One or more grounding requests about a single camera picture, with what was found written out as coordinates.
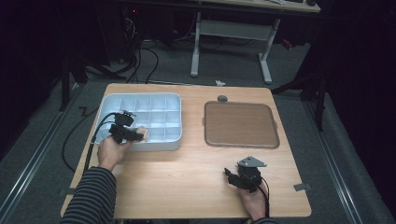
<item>human hand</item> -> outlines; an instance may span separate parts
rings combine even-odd
[[[126,142],[119,145],[112,136],[105,138],[99,145],[98,159],[99,167],[105,168],[110,172],[122,161],[125,151],[132,145],[132,142]]]
[[[265,192],[268,197],[268,192],[263,183],[260,188]],[[252,221],[256,221],[265,217],[265,198],[260,190],[249,193],[248,189],[238,188],[239,195],[241,196],[242,204],[249,214]]]

